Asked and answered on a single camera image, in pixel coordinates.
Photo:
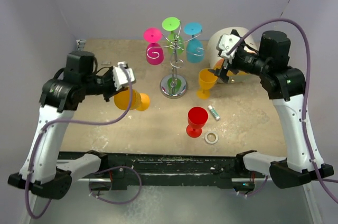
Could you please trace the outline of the pink plastic wine glass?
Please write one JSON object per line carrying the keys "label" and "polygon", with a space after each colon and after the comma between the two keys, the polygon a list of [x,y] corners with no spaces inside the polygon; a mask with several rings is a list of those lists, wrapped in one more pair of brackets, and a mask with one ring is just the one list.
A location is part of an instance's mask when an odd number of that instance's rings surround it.
{"label": "pink plastic wine glass", "polygon": [[163,49],[158,44],[162,38],[162,33],[155,27],[146,29],[143,33],[144,40],[148,43],[146,48],[146,60],[151,65],[159,65],[164,60]]}

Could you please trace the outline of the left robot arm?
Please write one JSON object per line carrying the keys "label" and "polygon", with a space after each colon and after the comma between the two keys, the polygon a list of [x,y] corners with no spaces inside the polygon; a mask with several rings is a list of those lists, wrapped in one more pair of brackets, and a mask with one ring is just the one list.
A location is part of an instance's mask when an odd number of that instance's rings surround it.
{"label": "left robot arm", "polygon": [[26,161],[11,174],[8,184],[47,199],[62,199],[71,184],[84,176],[107,175],[108,156],[93,150],[68,165],[57,165],[65,131],[79,104],[89,95],[102,95],[105,101],[128,85],[126,70],[109,67],[97,74],[97,59],[91,52],[73,51],[64,68],[47,81],[40,96],[39,121]]}

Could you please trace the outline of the orange wine glass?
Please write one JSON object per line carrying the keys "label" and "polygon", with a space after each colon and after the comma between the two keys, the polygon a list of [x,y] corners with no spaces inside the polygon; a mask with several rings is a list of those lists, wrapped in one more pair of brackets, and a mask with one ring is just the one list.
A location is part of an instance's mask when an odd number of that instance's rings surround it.
{"label": "orange wine glass", "polygon": [[196,92],[197,97],[202,100],[208,99],[210,97],[210,89],[215,85],[217,79],[217,76],[210,69],[202,69],[198,76],[199,89]]}
{"label": "orange wine glass", "polygon": [[130,110],[145,111],[150,106],[150,98],[145,93],[139,93],[137,90],[133,89],[133,95],[130,98],[130,91],[122,91],[114,96],[114,104],[117,108],[121,110],[126,110],[129,103]]}

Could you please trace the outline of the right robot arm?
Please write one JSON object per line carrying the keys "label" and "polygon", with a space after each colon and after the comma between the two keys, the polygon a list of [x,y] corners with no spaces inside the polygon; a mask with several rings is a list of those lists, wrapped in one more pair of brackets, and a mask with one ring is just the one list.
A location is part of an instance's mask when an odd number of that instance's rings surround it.
{"label": "right robot arm", "polygon": [[220,68],[212,73],[220,80],[229,79],[228,71],[243,71],[258,76],[275,107],[287,146],[286,157],[247,151],[238,154],[235,172],[247,177],[253,171],[271,177],[280,189],[292,188],[334,174],[321,157],[314,139],[308,111],[303,108],[306,80],[304,74],[288,65],[291,41],[281,31],[262,34],[259,50],[240,39],[237,30],[222,34],[217,43]]}

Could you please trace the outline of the red plastic wine glass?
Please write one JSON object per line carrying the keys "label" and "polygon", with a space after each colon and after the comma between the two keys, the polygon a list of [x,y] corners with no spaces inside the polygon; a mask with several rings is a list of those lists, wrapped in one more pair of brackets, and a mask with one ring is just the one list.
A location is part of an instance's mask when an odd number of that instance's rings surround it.
{"label": "red plastic wine glass", "polygon": [[202,128],[208,120],[208,112],[202,107],[193,107],[187,114],[188,125],[186,133],[192,138],[197,138],[202,134]]}

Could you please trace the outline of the blue plastic wine glass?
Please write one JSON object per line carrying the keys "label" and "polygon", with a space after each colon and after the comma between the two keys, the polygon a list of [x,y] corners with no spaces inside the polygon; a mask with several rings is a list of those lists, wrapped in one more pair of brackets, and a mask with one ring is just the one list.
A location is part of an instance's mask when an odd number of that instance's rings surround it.
{"label": "blue plastic wine glass", "polygon": [[204,58],[204,48],[202,43],[197,37],[202,32],[202,26],[198,22],[188,23],[183,32],[191,36],[191,39],[187,42],[186,46],[186,59],[189,63],[200,63]]}

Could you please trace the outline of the green plastic wine glass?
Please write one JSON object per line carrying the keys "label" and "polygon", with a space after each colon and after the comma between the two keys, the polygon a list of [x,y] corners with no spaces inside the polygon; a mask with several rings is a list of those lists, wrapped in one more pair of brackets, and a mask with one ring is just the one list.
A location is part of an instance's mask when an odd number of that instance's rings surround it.
{"label": "green plastic wine glass", "polygon": [[170,54],[173,53],[174,51],[174,43],[175,40],[177,40],[178,43],[178,48],[176,49],[176,52],[178,55],[180,55],[183,50],[184,50],[184,44],[183,44],[183,39],[180,35],[178,35],[177,31],[180,28],[180,20],[177,17],[167,17],[163,22],[162,22],[162,28],[166,31],[169,31],[170,34],[167,36],[167,49]]}

